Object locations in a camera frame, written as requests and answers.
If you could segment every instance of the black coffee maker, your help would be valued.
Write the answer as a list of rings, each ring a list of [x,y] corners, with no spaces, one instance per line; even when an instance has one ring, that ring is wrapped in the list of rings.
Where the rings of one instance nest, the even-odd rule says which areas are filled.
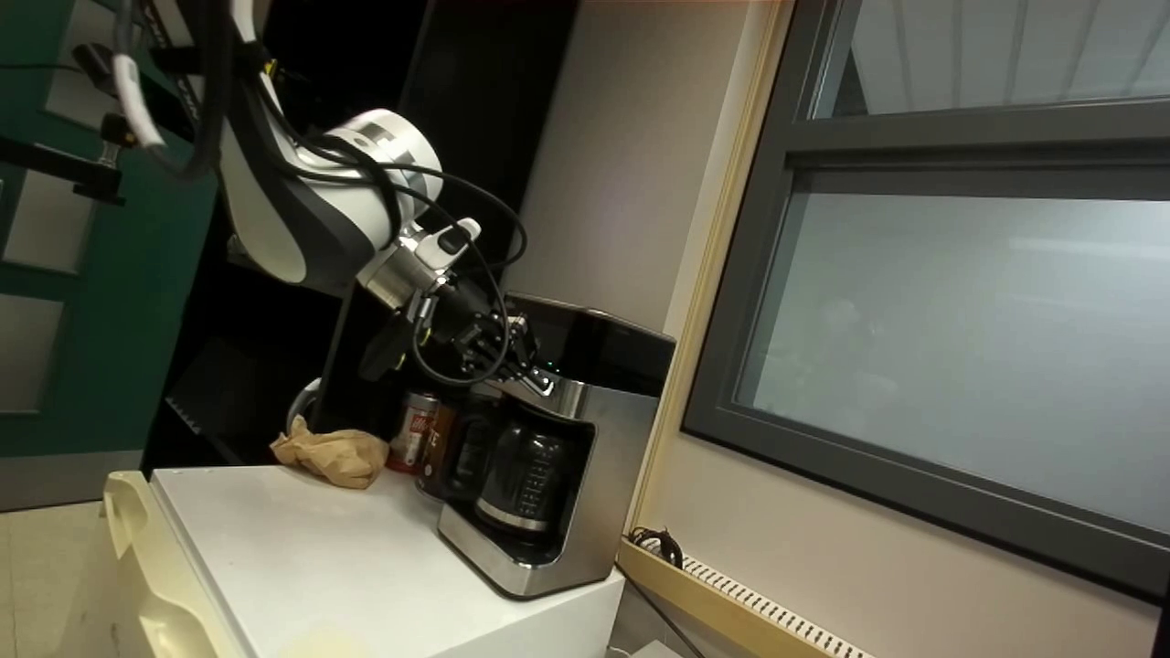
[[[515,305],[555,386],[480,386],[437,474],[437,535],[531,601],[610,574],[672,343],[581,309]]]

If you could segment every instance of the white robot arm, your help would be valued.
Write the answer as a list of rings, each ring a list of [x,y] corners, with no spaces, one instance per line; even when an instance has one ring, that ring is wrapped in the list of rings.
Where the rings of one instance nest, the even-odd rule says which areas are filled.
[[[123,0],[114,57],[118,99],[140,146],[159,150],[164,140],[140,96],[128,49],[131,10],[135,0]],[[535,357],[524,319],[509,312],[504,296],[490,290],[493,299],[481,299],[476,284],[453,279],[453,265],[481,233],[480,221],[447,217],[437,232],[417,223],[425,211],[441,207],[437,193],[447,178],[459,183],[441,171],[432,143],[390,110],[365,110],[317,140],[295,137],[258,61],[253,0],[230,0],[223,28],[230,37],[206,37],[206,51],[223,49],[223,57],[245,57],[245,66],[208,66],[206,57],[206,99],[215,96],[212,86],[223,86],[208,81],[208,73],[228,73],[230,110],[223,110],[228,120],[215,128],[215,163],[234,233],[247,261],[269,279],[334,296],[342,296],[353,282],[365,284],[386,312],[403,315],[413,356],[432,338],[459,356],[459,378],[432,368],[447,383],[524,378],[537,390],[549,390],[551,373]]]

